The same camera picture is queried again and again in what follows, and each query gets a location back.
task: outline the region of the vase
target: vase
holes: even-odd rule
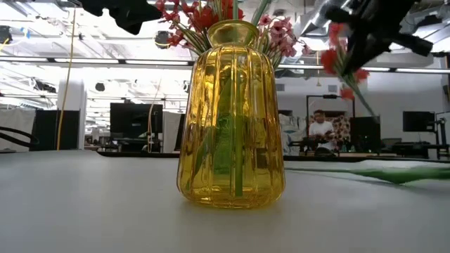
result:
[[[177,175],[189,200],[253,208],[284,191],[274,69],[253,49],[258,36],[239,20],[208,30],[212,49],[193,67]]]

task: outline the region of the white shirt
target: white shirt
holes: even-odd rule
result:
[[[326,132],[331,131],[334,132],[333,124],[331,122],[324,121],[322,124],[314,122],[309,126],[309,135],[314,136],[317,134],[325,135]],[[329,150],[333,149],[333,144],[331,142],[319,144],[318,147],[327,148]]]

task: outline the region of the computer monitor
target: computer monitor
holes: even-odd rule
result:
[[[122,134],[123,138],[138,138],[147,132],[148,113],[151,104],[111,103],[111,134]],[[152,133],[162,133],[162,105],[153,105]]]
[[[378,153],[381,149],[380,118],[353,117],[350,119],[350,141],[358,152]]]
[[[403,112],[403,131],[434,132],[434,112]]]
[[[39,144],[30,151],[56,150],[58,142],[58,125],[60,110],[36,110],[32,135],[39,139]],[[61,150],[78,149],[79,111],[64,110],[61,126]]]

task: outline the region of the man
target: man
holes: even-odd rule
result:
[[[325,113],[323,113],[322,110],[314,112],[314,121],[315,122],[309,126],[309,137],[320,141],[317,146],[318,151],[323,150],[325,153],[330,153],[333,149],[333,144],[331,143],[334,135],[333,124],[325,121]]]

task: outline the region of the robotic arm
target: robotic arm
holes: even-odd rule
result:
[[[160,19],[162,13],[146,0],[70,0],[81,4],[83,9],[98,17],[103,15],[103,9],[110,11],[118,27],[137,35],[143,22]]]
[[[433,43],[410,34],[399,33],[400,22],[417,1],[420,0],[357,0],[357,7],[352,14],[338,7],[329,8],[326,17],[333,22],[347,23],[352,31],[343,74],[354,72],[381,53],[389,52],[391,43],[427,56]]]

